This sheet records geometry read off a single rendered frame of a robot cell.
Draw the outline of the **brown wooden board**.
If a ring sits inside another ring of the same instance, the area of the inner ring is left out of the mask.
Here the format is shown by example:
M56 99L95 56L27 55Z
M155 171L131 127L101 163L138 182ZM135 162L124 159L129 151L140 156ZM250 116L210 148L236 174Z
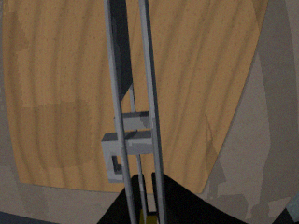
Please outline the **brown wooden board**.
M149 0L164 175L202 193L235 116L269 0ZM7 122L20 183L115 191L102 0L4 0ZM138 0L126 0L135 112L150 111Z

